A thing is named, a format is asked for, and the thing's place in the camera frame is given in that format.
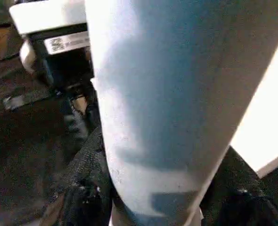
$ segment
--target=white sticker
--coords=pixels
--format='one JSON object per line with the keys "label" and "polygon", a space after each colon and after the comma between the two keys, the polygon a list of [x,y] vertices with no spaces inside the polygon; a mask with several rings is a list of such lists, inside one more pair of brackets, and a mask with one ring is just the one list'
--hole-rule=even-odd
{"label": "white sticker", "polygon": [[49,54],[57,54],[90,45],[88,31],[58,36],[44,41]]}

